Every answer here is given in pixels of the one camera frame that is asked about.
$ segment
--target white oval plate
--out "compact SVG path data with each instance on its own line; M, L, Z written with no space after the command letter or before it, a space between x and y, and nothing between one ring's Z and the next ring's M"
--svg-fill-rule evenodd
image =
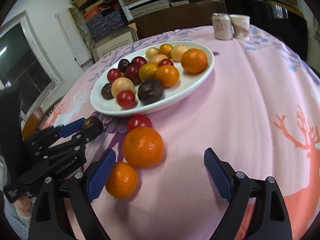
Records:
M117 104L116 99L113 98L106 100L101 95L101 89L106 83L108 83L107 74L109 70L112 68L118 68L119 62L116 62L100 76L100 78L93 86L90 96L90 101L93 108L100 113L112 116L133 116L136 114L149 114L169 107L177 103L178 101L186 98L193 91L195 91L210 75L214 65L214 55L211 52L211 50L209 50L204 45L191 41L168 41L152 45L144 49L140 49L130 55L127 55L124 58L126 58L129 61L131 61L134 57L137 56L142 56L145 58L147 49L149 49L150 47L160 48L160 46L165 43L169 43L172 46L185 45L188 49L194 48L204 51L208 57L208 67L200 74L190 75L183 71L180 62L173 62L174 66L179 70L180 82L171 88L164 89L163 99L150 105L144 105L141 103L141 101L138 99L138 96L136 95L137 105L134 108L124 110ZM136 92L138 92L138 88L139 85L135 86Z

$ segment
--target table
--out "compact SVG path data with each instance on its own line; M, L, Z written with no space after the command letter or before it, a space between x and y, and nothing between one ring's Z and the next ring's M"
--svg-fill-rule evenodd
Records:
M194 41L215 55L214 72L189 97L149 114L165 143L163 161L138 170L134 194L113 199L105 190L92 207L112 240L209 239L228 203L213 186L204 166L212 147L221 160L250 178L276 178L289 212L293 239L300 239L319 212L320 80L289 47L251 26L248 41L214 38L213 27L175 30L107 54L87 70L50 116L47 125L89 117L90 91L111 64L165 41ZM123 160L121 143L127 118L98 114L105 131L87 144L86 169L113 148ZM250 211L239 230L242 239ZM78 239L84 239L68 209Z

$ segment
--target chair backrest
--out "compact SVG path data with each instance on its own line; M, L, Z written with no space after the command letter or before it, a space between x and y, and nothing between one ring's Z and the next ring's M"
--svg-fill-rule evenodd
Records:
M22 137L24 139L34 135L39 129L39 125L43 119L43 111L41 107L37 107L26 121L22 130Z
M177 29L212 25L213 13L226 13L223 1L197 2L170 7L140 16L130 23L137 25L138 36L144 39Z

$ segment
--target orange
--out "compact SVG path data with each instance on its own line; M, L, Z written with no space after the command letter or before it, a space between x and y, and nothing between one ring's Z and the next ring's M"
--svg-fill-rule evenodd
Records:
M208 65L208 57L202 50L190 49L182 55L181 65L186 72L200 73Z
M138 184L138 173L128 163L116 162L106 182L106 190L114 198L129 197Z
M156 130L149 127L138 127L130 131L124 138L122 152L131 166L150 168L161 161L164 143Z
M179 71L172 65L163 65L156 71L156 79L164 87L172 87L179 81Z
M141 79L142 82L145 82L146 80L149 79L154 79L156 76L156 70L158 69L158 66L156 63L147 63L144 64L140 69L139 69L139 78Z
M162 44L159 49L159 54L166 55L168 58L171 58L171 50L173 46L171 44Z

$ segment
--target white deer print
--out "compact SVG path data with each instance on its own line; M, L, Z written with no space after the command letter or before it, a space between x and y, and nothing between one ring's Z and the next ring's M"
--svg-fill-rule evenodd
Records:
M72 117L76 114L79 114L82 104L89 100L90 92L85 92L84 94L79 93L80 92L77 92L73 97L74 107L72 108L72 110L69 113L60 114L57 117L57 120L54 122L54 127L57 127L62 124L69 124Z

